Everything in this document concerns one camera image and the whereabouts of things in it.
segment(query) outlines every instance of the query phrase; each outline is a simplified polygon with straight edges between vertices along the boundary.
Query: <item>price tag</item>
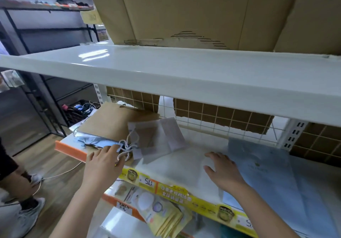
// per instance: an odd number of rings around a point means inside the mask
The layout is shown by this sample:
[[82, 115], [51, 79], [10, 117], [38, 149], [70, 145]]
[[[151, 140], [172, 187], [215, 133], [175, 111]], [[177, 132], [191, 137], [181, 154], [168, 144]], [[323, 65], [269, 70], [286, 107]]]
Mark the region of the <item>price tag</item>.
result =
[[117, 202], [116, 203], [116, 207], [124, 212], [126, 212], [127, 214], [129, 215], [132, 215], [133, 214], [133, 209], [132, 208], [129, 208], [127, 207], [126, 205], [122, 204], [122, 203], [119, 203]]
[[242, 217], [241, 215], [239, 215], [239, 216], [237, 217], [237, 222], [238, 222], [238, 224], [240, 224], [241, 226], [253, 230], [253, 226], [252, 226], [252, 224], [251, 224], [250, 219], [245, 218], [245, 217]]
[[139, 186], [149, 190], [152, 193], [155, 191], [155, 181], [151, 180], [147, 175], [144, 174], [139, 175]]

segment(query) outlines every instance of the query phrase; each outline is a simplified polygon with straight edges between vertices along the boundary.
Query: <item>power cord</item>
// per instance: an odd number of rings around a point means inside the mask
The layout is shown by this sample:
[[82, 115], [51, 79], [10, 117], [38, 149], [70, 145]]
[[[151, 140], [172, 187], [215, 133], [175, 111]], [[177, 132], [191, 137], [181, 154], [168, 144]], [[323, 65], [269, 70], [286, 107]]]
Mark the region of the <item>power cord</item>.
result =
[[[68, 172], [74, 170], [74, 169], [75, 169], [77, 166], [79, 166], [81, 163], [83, 163], [83, 162], [80, 162], [78, 165], [76, 165], [75, 167], [73, 167], [71, 170], [68, 170], [68, 171], [66, 171], [66, 172], [64, 172], [64, 173], [61, 173], [61, 174], [58, 174], [58, 175], [52, 176], [52, 177], [42, 178], [42, 179], [40, 180], [40, 182], [39, 182], [39, 187], [38, 187], [37, 191], [36, 191], [35, 193], [33, 193], [32, 196], [34, 196], [34, 195], [40, 190], [40, 188], [41, 188], [41, 186], [42, 186], [42, 181], [43, 181], [43, 180], [51, 179], [51, 178], [54, 178], [54, 177], [58, 177], [58, 176], [60, 176], [60, 175], [62, 175], [62, 174], [66, 174], [66, 173], [68, 173]], [[19, 202], [14, 202], [14, 203], [7, 204], [7, 205], [1, 205], [0, 207], [8, 207], [8, 206], [13, 206], [13, 205], [17, 205], [17, 204], [19, 204]]]

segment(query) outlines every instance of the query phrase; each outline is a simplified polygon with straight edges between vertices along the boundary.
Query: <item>knotted white rope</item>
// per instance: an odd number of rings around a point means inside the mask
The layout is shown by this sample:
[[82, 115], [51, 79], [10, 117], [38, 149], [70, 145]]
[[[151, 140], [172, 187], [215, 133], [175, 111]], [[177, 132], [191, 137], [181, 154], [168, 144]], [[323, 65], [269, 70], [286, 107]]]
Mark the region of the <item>knotted white rope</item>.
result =
[[120, 154], [118, 154], [117, 160], [119, 160], [120, 157], [126, 155], [126, 156], [127, 156], [127, 157], [126, 157], [126, 161], [128, 161], [128, 160], [130, 159], [130, 156], [131, 156], [131, 153], [132, 153], [132, 151], [133, 151], [133, 148], [138, 148], [138, 146], [137, 146], [136, 143], [139, 141], [139, 136], [137, 136], [137, 140], [136, 140], [135, 144], [128, 144], [128, 140], [129, 140], [130, 134], [131, 134], [132, 132], [130, 132], [130, 133], [128, 134], [126, 140], [122, 139], [122, 140], [119, 141], [120, 148], [117, 150], [117, 152], [120, 152], [120, 151], [123, 151], [123, 152], [121, 152]]

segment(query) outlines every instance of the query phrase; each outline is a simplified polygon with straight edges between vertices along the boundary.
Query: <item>white shoe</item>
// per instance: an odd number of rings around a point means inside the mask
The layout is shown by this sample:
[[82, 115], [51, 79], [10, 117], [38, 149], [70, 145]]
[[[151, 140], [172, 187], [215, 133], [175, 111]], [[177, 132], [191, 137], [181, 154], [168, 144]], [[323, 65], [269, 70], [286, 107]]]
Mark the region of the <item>white shoe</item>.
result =
[[[31, 175], [31, 187], [37, 185], [38, 183], [40, 183], [43, 179], [43, 176], [41, 176], [40, 174], [32, 174]], [[9, 203], [12, 200], [16, 199], [15, 197], [12, 197], [9, 193], [7, 193], [7, 195], [3, 196], [1, 198], [1, 201], [4, 203]]]
[[37, 198], [38, 205], [28, 210], [20, 210], [18, 220], [13, 227], [11, 238], [24, 237], [36, 224], [40, 211], [45, 204], [44, 198]]

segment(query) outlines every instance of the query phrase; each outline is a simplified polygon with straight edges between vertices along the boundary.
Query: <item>left hand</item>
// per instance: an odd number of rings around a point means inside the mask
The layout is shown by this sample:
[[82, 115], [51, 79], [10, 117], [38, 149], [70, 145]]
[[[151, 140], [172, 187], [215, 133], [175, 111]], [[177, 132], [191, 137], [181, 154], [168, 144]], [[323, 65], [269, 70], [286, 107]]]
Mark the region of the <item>left hand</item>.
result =
[[119, 145], [106, 146], [87, 156], [81, 189], [99, 192], [101, 195], [122, 173], [126, 157], [117, 161]]

